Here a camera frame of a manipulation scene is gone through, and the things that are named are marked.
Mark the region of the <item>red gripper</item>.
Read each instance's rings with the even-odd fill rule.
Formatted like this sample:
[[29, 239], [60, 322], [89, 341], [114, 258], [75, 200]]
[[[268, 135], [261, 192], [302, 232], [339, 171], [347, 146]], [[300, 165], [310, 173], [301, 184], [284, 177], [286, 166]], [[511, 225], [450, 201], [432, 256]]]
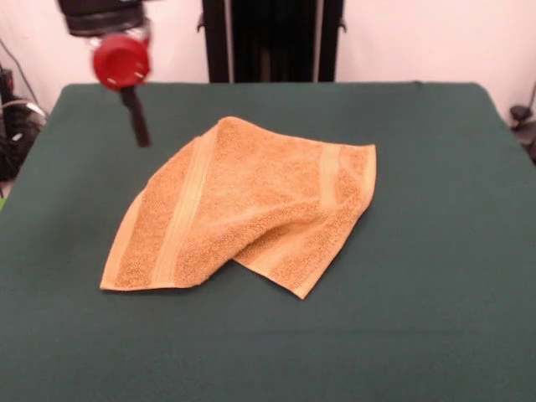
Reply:
[[119, 90], [127, 108], [139, 147], [149, 147], [151, 140], [142, 104], [133, 86], [143, 83], [151, 71], [148, 39], [134, 39], [125, 33], [104, 37], [93, 52], [96, 78], [109, 90]]

